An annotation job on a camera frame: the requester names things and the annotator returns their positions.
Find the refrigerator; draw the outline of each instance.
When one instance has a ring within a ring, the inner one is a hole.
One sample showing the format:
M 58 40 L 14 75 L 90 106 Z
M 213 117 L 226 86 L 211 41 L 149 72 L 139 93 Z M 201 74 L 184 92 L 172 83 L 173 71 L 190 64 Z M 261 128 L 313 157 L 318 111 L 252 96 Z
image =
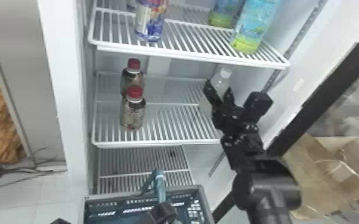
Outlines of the refrigerator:
M 162 167 L 168 186 L 202 185 L 223 217 L 235 172 L 198 110 L 204 82 L 232 66 L 238 105 L 266 91 L 274 104 L 259 133 L 268 154 L 283 155 L 359 77 L 359 2 L 285 0 L 254 54 L 229 46 L 232 29 L 207 24 L 214 0 L 170 2 L 156 44 L 137 41 L 125 1 L 38 0 L 72 191 L 78 200 L 133 192 Z M 129 58 L 146 77 L 146 117 L 135 132 L 119 124 Z

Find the refrigerator shelf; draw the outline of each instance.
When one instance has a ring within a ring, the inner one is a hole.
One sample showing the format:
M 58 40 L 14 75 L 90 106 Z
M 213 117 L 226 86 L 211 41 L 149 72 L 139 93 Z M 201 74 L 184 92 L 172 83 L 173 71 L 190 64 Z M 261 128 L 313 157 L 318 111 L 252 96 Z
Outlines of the refrigerator shelf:
M 126 1 L 96 0 L 96 7 L 116 11 L 126 11 Z M 208 26 L 210 9 L 189 4 L 176 4 L 170 2 L 166 19 L 195 23 Z
M 96 101 L 121 101 L 120 73 L 98 72 Z M 205 79 L 158 77 L 145 74 L 144 98 L 148 103 L 198 105 Z
M 123 175 L 111 178 L 99 178 L 97 194 L 139 191 L 150 174 Z M 193 185 L 191 172 L 180 171 L 165 173 L 166 186 Z
M 138 191 L 156 168 L 165 171 L 166 186 L 194 184 L 181 146 L 101 149 L 98 153 L 98 194 Z
M 160 42 L 140 42 L 134 33 L 134 13 L 101 7 L 98 5 L 100 1 L 94 2 L 88 41 L 100 51 L 278 70 L 284 70 L 290 66 L 289 61 L 266 41 L 262 42 L 254 54 L 243 54 L 229 44 L 233 34 L 231 29 L 189 22 L 196 22 L 195 19 L 188 21 L 167 19 Z
M 99 177 L 151 173 L 154 169 L 165 172 L 188 171 L 189 165 L 181 146 L 153 148 L 100 149 Z
M 120 102 L 96 102 L 92 143 L 98 148 L 216 144 L 219 133 L 194 105 L 147 104 L 140 129 L 121 128 Z
M 219 143 L 210 118 L 199 111 L 203 79 L 145 75 L 145 118 L 139 130 L 121 128 L 120 77 L 99 72 L 96 80 L 92 143 L 98 148 L 155 147 Z

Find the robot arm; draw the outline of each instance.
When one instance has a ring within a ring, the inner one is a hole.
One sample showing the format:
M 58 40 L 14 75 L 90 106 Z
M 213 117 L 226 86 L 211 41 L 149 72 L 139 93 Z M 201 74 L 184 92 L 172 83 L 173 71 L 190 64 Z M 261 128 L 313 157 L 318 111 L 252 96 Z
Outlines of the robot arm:
M 273 101 L 252 92 L 238 107 L 231 89 L 223 100 L 212 90 L 207 82 L 203 91 L 213 107 L 213 123 L 224 133 L 221 145 L 237 172 L 232 200 L 247 212 L 251 224 L 292 224 L 289 211 L 301 206 L 301 189 L 282 158 L 266 155 L 257 126 Z

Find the tiled floor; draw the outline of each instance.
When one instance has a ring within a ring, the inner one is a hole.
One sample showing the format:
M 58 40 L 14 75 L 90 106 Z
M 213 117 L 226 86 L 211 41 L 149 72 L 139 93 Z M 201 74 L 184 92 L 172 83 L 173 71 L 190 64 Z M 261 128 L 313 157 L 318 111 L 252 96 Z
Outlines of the tiled floor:
M 49 168 L 65 169 L 62 166 Z M 7 175 L 0 183 L 14 181 L 22 176 Z M 78 203 L 74 202 L 70 192 L 67 172 L 2 187 L 0 224 L 49 224 L 57 218 L 77 223 Z

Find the black plastic basket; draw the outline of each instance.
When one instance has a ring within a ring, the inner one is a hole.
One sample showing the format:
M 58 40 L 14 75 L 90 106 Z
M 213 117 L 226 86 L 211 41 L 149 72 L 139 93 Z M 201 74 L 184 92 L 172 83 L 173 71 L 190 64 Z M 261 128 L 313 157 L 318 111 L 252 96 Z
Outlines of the black plastic basket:
M 83 224 L 136 223 L 143 212 L 158 204 L 153 193 L 116 193 L 86 197 L 83 203 Z M 176 186 L 166 189 L 167 200 L 177 210 L 183 224 L 213 224 L 213 217 L 203 187 Z

